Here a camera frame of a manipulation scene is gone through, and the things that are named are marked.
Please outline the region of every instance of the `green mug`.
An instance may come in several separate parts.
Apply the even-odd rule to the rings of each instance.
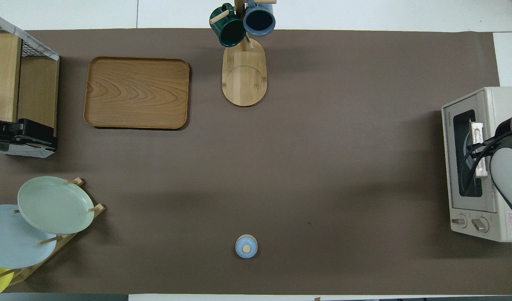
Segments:
[[[210,23],[210,26],[219,38],[222,46],[233,47],[245,38],[246,33],[243,20],[236,16],[233,6],[230,3],[224,3],[220,8],[212,11],[210,20],[225,11],[229,11],[228,15],[213,24]]]

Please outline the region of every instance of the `white tile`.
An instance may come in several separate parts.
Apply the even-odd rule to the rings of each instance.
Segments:
[[[512,86],[512,33],[494,33],[499,85]]]
[[[223,2],[139,0],[138,27],[208,28]],[[512,0],[277,0],[273,10],[277,29],[512,32]]]
[[[0,17],[23,30],[135,28],[137,0],[0,0]]]

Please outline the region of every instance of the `mug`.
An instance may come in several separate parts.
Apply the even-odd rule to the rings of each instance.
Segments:
[[[256,4],[254,0],[248,0],[243,26],[253,36],[267,36],[270,34],[275,29],[273,4]]]
[[[210,24],[210,26],[219,38],[219,42],[222,46],[233,47],[245,38],[246,31],[243,27],[243,21],[236,16],[236,12],[230,3],[224,3],[220,8],[216,8],[212,11],[210,20],[224,11],[229,11],[228,15]]]

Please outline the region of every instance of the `small blue bowl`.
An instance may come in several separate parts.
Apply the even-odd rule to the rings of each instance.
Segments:
[[[254,236],[249,234],[241,235],[236,241],[236,253],[241,258],[249,259],[258,252],[258,242]]]

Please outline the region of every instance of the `rectangular brown tray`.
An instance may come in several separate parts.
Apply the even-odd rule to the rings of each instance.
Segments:
[[[98,128],[181,128],[188,93],[189,65],[181,59],[97,57],[83,118]]]

